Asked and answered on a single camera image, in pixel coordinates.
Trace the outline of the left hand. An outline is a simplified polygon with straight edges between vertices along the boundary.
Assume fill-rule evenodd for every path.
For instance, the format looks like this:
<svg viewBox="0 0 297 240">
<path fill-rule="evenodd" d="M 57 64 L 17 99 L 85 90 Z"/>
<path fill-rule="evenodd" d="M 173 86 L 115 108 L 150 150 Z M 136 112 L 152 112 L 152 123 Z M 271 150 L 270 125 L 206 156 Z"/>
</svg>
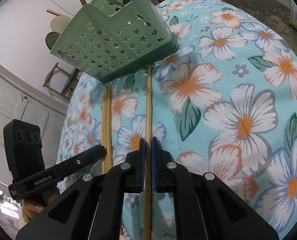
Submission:
<svg viewBox="0 0 297 240">
<path fill-rule="evenodd" d="M 34 218 L 37 214 L 44 210 L 44 208 L 60 196 L 60 191 L 56 187 L 53 191 L 46 192 L 48 197 L 44 204 L 41 204 L 33 199 L 25 199 L 22 202 L 22 211 L 29 218 Z"/>
</svg>

